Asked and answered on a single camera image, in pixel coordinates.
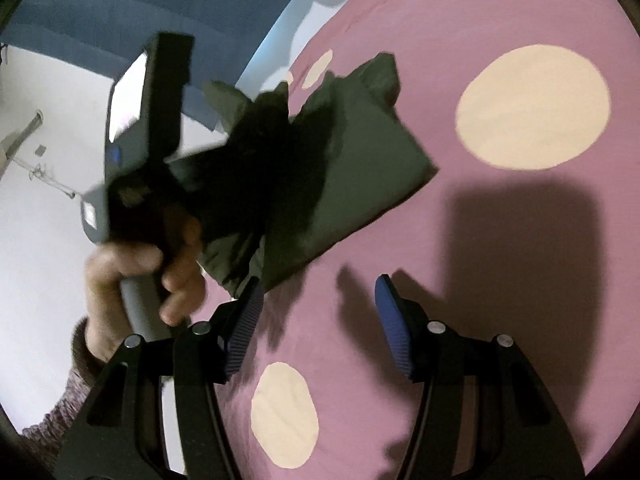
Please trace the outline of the person's left hand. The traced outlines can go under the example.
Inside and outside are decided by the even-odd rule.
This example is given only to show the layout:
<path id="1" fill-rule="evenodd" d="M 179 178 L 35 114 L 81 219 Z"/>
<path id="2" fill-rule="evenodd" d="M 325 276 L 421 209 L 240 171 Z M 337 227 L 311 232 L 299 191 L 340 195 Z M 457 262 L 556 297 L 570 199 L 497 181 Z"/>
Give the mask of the person's left hand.
<path id="1" fill-rule="evenodd" d="M 201 226 L 186 220 L 178 256 L 163 270 L 162 285 L 169 297 L 160 307 L 160 318 L 176 327 L 196 312 L 206 296 L 204 278 L 198 265 L 202 251 Z M 125 278 L 152 274 L 163 264 L 163 254 L 152 245 L 106 243 L 98 246 L 85 265 L 87 324 L 85 341 L 89 353 L 106 363 L 132 333 L 126 315 L 120 282 Z"/>

